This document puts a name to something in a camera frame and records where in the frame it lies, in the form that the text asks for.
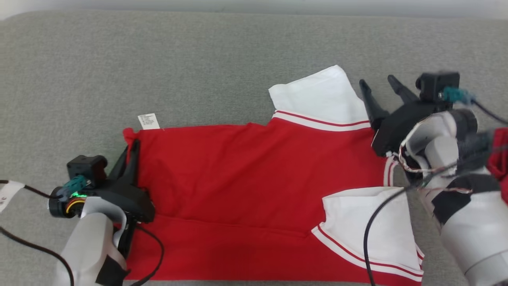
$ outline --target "red fabric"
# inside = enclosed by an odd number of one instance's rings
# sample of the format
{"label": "red fabric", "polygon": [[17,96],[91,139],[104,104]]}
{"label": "red fabric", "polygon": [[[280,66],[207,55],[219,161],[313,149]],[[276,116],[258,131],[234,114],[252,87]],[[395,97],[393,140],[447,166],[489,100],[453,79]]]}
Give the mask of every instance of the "red fabric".
{"label": "red fabric", "polygon": [[[496,129],[494,133],[494,148],[508,146],[508,128]],[[492,153],[487,163],[487,169],[499,180],[501,196],[508,204],[508,149]]]}
{"label": "red fabric", "polygon": [[[368,282],[364,268],[311,230],[325,220],[324,196],[383,185],[386,160],[370,147],[370,128],[324,131],[274,118],[267,126],[126,129],[124,136],[141,142],[138,185],[156,211],[145,227],[166,246],[154,279]],[[159,257],[159,245],[135,232],[128,279],[150,273]]]}

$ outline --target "green led light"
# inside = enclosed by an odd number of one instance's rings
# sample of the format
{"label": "green led light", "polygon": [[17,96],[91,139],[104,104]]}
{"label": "green led light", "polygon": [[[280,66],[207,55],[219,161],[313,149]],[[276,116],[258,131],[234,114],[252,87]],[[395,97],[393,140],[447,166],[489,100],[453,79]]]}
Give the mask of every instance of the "green led light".
{"label": "green led light", "polygon": [[72,193],[71,197],[87,197],[85,194],[79,194],[78,192]]}

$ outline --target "gray fabric surface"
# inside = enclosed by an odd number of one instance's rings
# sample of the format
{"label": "gray fabric surface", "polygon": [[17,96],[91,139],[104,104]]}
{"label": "gray fabric surface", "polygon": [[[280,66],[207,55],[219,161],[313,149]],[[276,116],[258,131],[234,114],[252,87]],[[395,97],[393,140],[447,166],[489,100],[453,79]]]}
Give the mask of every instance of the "gray fabric surface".
{"label": "gray fabric surface", "polygon": [[[340,65],[359,94],[401,101],[388,74],[412,87],[423,71],[461,72],[461,86],[494,112],[508,110],[508,22],[127,11],[35,12],[1,23],[0,178],[45,192],[79,154],[116,160],[125,127],[155,112],[162,127],[266,124],[267,89]],[[482,128],[496,127],[477,112]],[[76,223],[21,191],[2,226],[60,251]],[[423,207],[410,195],[423,285],[464,285]],[[3,285],[50,285],[56,260],[0,238]],[[335,285],[317,282],[150,282],[149,285]]]}

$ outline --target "wire connector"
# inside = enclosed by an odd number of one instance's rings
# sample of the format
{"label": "wire connector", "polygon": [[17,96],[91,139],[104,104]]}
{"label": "wire connector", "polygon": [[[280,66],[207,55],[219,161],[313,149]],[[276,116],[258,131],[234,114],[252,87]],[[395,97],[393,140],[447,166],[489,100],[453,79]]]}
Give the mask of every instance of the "wire connector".
{"label": "wire connector", "polygon": [[442,100],[448,102],[462,102],[465,105],[471,105],[476,96],[467,90],[445,87],[442,93]]}

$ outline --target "white cable label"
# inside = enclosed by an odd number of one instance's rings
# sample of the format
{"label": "white cable label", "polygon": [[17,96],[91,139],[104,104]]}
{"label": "white cable label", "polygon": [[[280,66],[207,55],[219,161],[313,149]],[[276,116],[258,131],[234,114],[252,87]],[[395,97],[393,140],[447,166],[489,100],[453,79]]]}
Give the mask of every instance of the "white cable label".
{"label": "white cable label", "polygon": [[24,184],[9,181],[2,189],[0,189],[0,213],[7,207],[7,204],[11,201],[14,195],[24,187]]}
{"label": "white cable label", "polygon": [[140,115],[138,116],[138,119],[143,130],[160,128],[157,122],[157,117],[155,117],[155,113]]}

